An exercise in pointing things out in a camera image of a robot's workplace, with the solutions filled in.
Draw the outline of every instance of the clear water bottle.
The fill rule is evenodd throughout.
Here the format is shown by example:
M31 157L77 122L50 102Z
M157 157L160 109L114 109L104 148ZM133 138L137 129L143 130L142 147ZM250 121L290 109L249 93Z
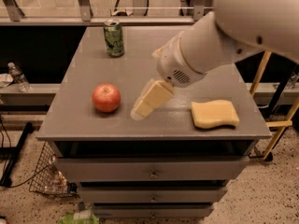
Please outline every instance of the clear water bottle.
M14 63L9 63L8 67L9 67L8 72L12 76L15 83L19 85L20 92L28 92L30 90L30 85L28 83L26 76L22 73L19 66L15 65Z

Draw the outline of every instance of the apple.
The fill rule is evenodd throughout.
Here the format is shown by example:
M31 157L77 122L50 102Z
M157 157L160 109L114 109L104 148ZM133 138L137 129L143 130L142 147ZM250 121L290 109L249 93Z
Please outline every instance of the apple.
M94 89L92 99L96 109L108 113L119 107L121 94L114 85L103 83Z

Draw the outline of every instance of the drawer handle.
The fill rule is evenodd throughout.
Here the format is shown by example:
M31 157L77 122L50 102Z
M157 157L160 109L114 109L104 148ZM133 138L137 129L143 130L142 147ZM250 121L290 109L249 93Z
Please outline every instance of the drawer handle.
M150 174L150 179L157 179L159 176L157 175L156 171L152 170Z
M155 196L153 196L153 197L151 198L150 202L151 202L151 203L157 203L158 200L155 198Z

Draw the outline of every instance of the soda can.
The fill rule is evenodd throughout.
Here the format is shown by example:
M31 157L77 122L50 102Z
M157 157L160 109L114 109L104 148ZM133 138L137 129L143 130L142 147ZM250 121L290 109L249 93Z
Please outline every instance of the soda can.
M107 52L111 57L119 57L124 53L121 23L115 19L109 19L104 23L104 37Z

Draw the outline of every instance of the black wire mesh basket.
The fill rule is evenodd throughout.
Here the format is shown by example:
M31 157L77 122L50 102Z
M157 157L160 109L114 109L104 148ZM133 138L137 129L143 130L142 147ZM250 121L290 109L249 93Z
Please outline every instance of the black wire mesh basket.
M36 192L49 198L74 198L77 195L77 186L68 183L65 177L54 165L55 154L48 143L45 142L34 174L29 191Z

